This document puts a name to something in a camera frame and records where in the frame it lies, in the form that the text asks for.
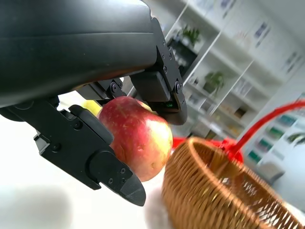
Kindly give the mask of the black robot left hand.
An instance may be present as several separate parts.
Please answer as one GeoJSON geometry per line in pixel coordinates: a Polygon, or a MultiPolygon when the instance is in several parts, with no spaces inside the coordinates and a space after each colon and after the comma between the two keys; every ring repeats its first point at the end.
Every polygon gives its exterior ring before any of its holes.
{"type": "Polygon", "coordinates": [[[129,76],[141,98],[174,125],[186,122],[183,80],[158,20],[141,0],[3,0],[0,114],[26,122],[40,155],[91,189],[102,185],[137,206],[145,189],[88,110],[57,109],[77,91],[107,104],[129,76]]]}

